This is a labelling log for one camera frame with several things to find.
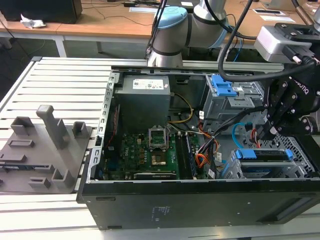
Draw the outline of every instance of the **black computer case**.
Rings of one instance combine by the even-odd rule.
[[[75,24],[82,12],[81,0],[2,0],[0,10],[7,21],[33,20]]]

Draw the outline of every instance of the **blue cable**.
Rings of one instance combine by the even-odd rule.
[[[244,46],[244,42],[245,41],[240,38],[240,48],[239,48],[238,53],[236,54],[236,56],[235,56],[235,58],[233,60],[234,62],[237,61],[237,59],[239,57],[239,54],[240,54],[240,51],[241,51],[242,47]]]
[[[232,140],[234,141],[235,145],[236,145],[238,148],[243,149],[244,146],[242,146],[242,145],[238,142],[238,140],[236,139],[236,128],[237,128],[237,126],[245,126],[245,124],[244,124],[243,122],[239,122],[239,123],[236,123],[236,124],[233,126],[233,128],[232,128],[232,134],[231,134]]]

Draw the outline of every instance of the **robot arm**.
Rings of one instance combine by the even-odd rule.
[[[210,0],[215,15],[228,25],[224,10],[225,0]],[[183,7],[166,7],[161,16],[154,42],[149,49],[149,67],[182,67],[181,50],[184,47],[216,48],[225,39],[224,30],[209,13],[205,1],[187,13]]]
[[[285,69],[316,61],[313,68],[266,84],[263,100],[266,122],[257,127],[262,140],[273,139],[276,133],[297,136],[320,132],[317,119],[312,116],[320,108],[320,8],[314,18],[314,25],[264,26],[257,37],[254,46],[262,57],[269,62],[284,63]]]

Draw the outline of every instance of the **floor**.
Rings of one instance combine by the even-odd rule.
[[[0,101],[28,65],[33,56],[59,57],[53,40],[11,39],[12,48],[0,48]],[[102,43],[103,53],[97,52],[97,45],[92,41],[66,41],[66,49],[71,58],[121,58],[143,59],[146,46],[140,43]],[[183,51],[184,60],[216,61],[219,48],[208,51],[203,48],[191,48]],[[234,49],[228,60],[233,61],[237,54]],[[263,62],[255,50],[242,49],[237,62]]]

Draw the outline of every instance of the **desk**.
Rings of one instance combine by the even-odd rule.
[[[216,62],[184,61],[186,68],[217,69]],[[41,120],[35,114],[40,104],[52,104],[56,118],[66,125],[84,121],[97,132],[102,102],[111,66],[144,67],[141,60],[44,57],[31,61],[11,90],[0,102],[0,149],[13,130],[17,116],[33,123]],[[277,72],[274,63],[227,62],[228,70]],[[95,142],[89,141],[87,149]],[[77,204],[79,180],[73,194],[21,194],[0,192],[0,239],[3,240],[221,240],[252,237],[252,240],[320,239],[320,205],[286,224],[257,226],[217,226],[196,228],[163,228],[99,231],[85,204]]]
[[[76,24],[46,23],[47,27],[39,29],[25,28],[20,22],[7,22],[2,16],[2,21],[16,38],[49,39],[54,40],[60,57],[66,57],[64,41],[94,41],[97,42],[97,50],[100,53],[100,42],[141,43],[146,44],[151,35],[151,24],[154,15],[152,13],[129,12],[123,5],[107,5],[102,7],[101,1],[93,0],[97,8],[92,8],[91,0],[82,0],[82,15]],[[246,1],[227,0],[225,10],[227,14],[234,14],[238,20]],[[260,2],[254,2],[251,9],[263,8]],[[296,12],[285,11],[297,24],[303,24]],[[123,17],[125,16],[140,25]],[[231,16],[228,16],[230,24],[234,24]],[[248,36],[257,36],[263,25],[274,25],[274,21],[264,21],[259,14],[250,10],[239,32]],[[10,38],[6,29],[0,26],[0,37]],[[254,40],[245,40],[243,48],[253,49]]]

